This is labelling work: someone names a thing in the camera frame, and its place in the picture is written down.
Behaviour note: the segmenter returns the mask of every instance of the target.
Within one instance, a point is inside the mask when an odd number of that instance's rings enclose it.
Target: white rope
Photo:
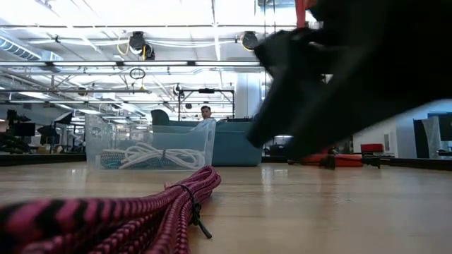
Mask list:
[[[163,157],[163,150],[155,149],[146,143],[136,143],[125,150],[104,150],[104,152],[124,154],[125,159],[121,161],[122,165],[119,169],[125,169],[148,159]],[[205,162],[201,152],[191,149],[166,149],[165,158],[176,165],[189,169],[200,169]]]

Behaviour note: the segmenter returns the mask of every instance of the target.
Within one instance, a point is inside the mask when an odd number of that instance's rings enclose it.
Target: white wall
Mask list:
[[[432,102],[354,134],[353,151],[361,152],[361,144],[384,145],[384,134],[389,133],[390,152],[385,153],[399,158],[416,158],[413,119],[426,119],[431,112],[452,112],[452,99]]]
[[[385,146],[384,135],[389,134],[389,147]],[[362,144],[383,144],[385,154],[398,157],[397,148],[397,121],[389,119],[376,125],[365,128],[353,135],[353,152],[361,152]]]

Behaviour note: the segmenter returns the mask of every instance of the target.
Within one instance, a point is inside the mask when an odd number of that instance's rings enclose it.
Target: metal stand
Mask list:
[[[185,96],[183,100],[181,100],[181,93],[187,92],[188,94]],[[190,97],[191,94],[194,92],[199,92],[200,94],[213,94],[216,92],[221,93],[225,96],[225,98],[232,104],[232,118],[235,116],[235,91],[234,90],[221,90],[221,89],[209,89],[209,88],[202,88],[202,89],[180,89],[179,93],[177,95],[177,120],[181,121],[181,103],[184,102],[188,97]],[[225,95],[225,92],[232,93],[232,100],[227,98]]]

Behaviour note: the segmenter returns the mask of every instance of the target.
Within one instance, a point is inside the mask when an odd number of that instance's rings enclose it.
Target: wall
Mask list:
[[[353,135],[353,151],[361,152],[361,144],[384,144],[384,134],[389,133],[390,155],[399,158],[416,158],[413,119],[426,119],[430,112],[452,112],[452,99],[432,102],[387,121],[368,127]]]
[[[49,125],[58,116],[68,112],[59,108],[44,108],[42,104],[33,104],[32,110],[22,108],[22,105],[0,105],[0,119],[6,119],[8,109],[14,109],[17,114],[25,114],[31,122],[40,125]]]
[[[417,158],[415,129],[412,121],[426,119],[430,112],[452,112],[452,99],[432,102],[398,117],[397,139],[399,158]]]

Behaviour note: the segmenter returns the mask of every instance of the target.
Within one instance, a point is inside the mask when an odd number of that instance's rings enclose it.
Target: metal frame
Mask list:
[[[259,67],[258,61],[0,61],[1,67]]]
[[[211,91],[209,93],[219,92],[222,95],[224,95],[225,98],[229,101],[229,103],[232,104],[232,118],[235,117],[235,91],[234,90],[205,89],[205,88],[203,88],[203,89],[180,89],[179,93],[177,94],[177,120],[178,121],[181,121],[181,104],[182,104],[182,102],[184,102],[194,92],[207,93],[207,92],[203,92],[204,90]],[[188,92],[188,94],[185,96],[184,100],[182,100],[182,101],[181,101],[181,92]],[[227,96],[224,94],[224,92],[231,92],[232,93],[232,101],[229,98],[227,98]],[[206,102],[206,104],[215,104],[215,102]]]

